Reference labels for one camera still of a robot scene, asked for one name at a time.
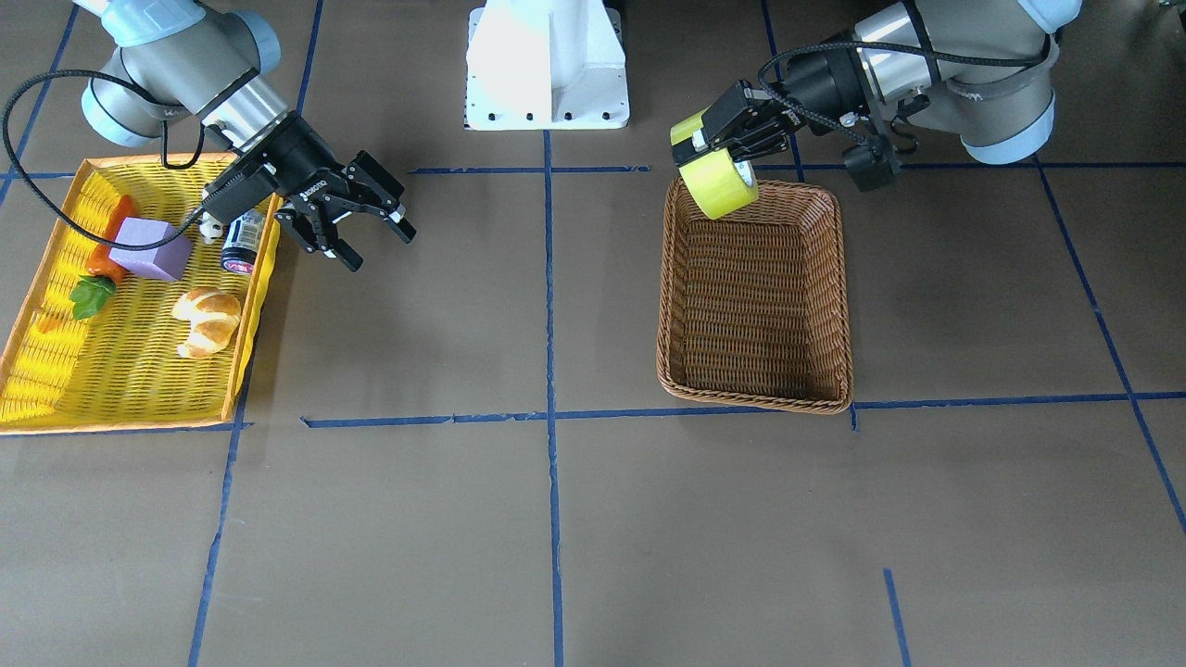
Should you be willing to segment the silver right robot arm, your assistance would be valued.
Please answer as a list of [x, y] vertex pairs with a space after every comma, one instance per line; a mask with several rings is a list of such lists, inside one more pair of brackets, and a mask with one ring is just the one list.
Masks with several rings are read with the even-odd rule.
[[94, 131], [126, 147], [164, 139], [172, 125], [197, 119], [232, 152], [224, 173], [205, 188], [204, 220], [232, 224], [278, 195], [276, 220], [305, 252], [361, 268], [361, 254], [338, 231], [340, 220], [385, 220], [410, 242], [403, 185], [359, 152], [334, 159], [267, 75], [281, 56], [275, 30], [250, 11], [219, 12], [199, 1], [85, 1], [115, 50], [89, 80], [81, 104]]

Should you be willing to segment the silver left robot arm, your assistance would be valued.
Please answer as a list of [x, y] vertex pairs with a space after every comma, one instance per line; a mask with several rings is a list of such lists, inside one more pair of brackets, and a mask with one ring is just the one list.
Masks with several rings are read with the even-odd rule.
[[958, 136], [978, 163], [1033, 155], [1054, 131], [1051, 71], [1079, 1], [898, 1], [818, 44], [771, 57], [670, 131], [686, 169], [750, 163], [801, 128], [852, 140], [852, 177], [892, 178], [918, 126]]

